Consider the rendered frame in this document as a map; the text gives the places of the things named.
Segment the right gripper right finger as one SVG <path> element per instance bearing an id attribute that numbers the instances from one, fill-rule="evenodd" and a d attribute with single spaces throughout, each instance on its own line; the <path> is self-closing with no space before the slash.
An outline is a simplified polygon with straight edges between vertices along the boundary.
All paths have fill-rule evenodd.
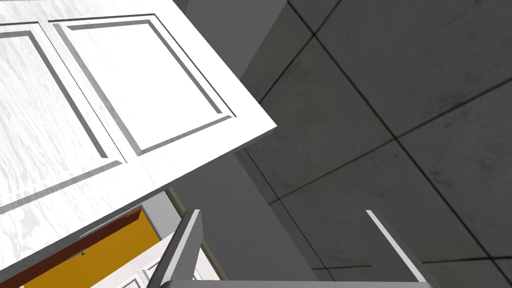
<path id="1" fill-rule="evenodd" d="M 440 288 L 398 233 L 376 210 L 365 211 L 365 251 L 375 288 Z"/>

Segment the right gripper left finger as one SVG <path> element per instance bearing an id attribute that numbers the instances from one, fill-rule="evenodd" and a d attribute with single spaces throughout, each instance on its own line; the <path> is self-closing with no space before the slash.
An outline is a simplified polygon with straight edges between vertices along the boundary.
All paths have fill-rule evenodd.
<path id="1" fill-rule="evenodd" d="M 202 241 L 201 211 L 187 210 L 159 260 L 147 288 L 161 288 L 170 281 L 191 281 Z"/>

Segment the white panelled cabinet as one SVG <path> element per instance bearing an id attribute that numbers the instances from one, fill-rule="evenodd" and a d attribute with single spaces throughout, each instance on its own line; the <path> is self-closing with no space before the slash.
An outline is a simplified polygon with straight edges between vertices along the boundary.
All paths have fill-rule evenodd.
<path id="1" fill-rule="evenodd" d="M 151 276 L 155 272 L 172 237 L 173 234 L 170 234 L 91 288 L 147 288 Z M 192 279 L 199 281 L 220 280 L 203 248 L 199 249 Z"/>

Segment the white panelled door leaf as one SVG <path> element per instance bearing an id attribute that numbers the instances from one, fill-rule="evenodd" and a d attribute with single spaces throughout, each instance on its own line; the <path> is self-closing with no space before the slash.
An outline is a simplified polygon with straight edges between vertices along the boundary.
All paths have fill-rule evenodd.
<path id="1" fill-rule="evenodd" d="M 0 281 L 275 128 L 172 0 L 0 0 Z"/>

